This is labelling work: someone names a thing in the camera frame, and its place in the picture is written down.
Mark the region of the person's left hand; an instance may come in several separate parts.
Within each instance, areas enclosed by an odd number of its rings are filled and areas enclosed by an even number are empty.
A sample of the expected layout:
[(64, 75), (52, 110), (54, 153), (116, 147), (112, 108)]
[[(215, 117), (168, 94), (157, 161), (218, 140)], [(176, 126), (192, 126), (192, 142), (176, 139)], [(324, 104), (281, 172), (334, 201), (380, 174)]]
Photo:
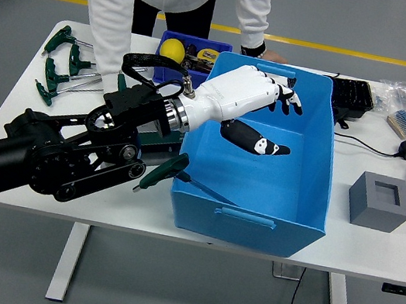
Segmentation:
[(263, 58), (263, 60), (276, 62), (279, 64), (288, 63), (288, 60), (285, 57), (281, 56), (280, 54), (278, 54), (277, 52), (272, 51), (272, 50), (266, 50), (266, 52), (263, 54), (262, 58)]

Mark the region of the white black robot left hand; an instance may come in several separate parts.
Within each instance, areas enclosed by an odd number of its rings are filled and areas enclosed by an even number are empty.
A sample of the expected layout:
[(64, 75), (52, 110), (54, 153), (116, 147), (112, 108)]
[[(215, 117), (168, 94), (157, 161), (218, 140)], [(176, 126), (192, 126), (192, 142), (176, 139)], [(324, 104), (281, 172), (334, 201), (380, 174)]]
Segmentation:
[(237, 118), (267, 107), (274, 111), (280, 101), (282, 113), (293, 109), (302, 115), (298, 94), (270, 78), (253, 65), (243, 65), (215, 76), (194, 91), (195, 96), (178, 96), (173, 100), (176, 110), (172, 122), (180, 131), (190, 132), (209, 120), (220, 123), (221, 136), (246, 152), (259, 155), (288, 155), (291, 149), (273, 143)]

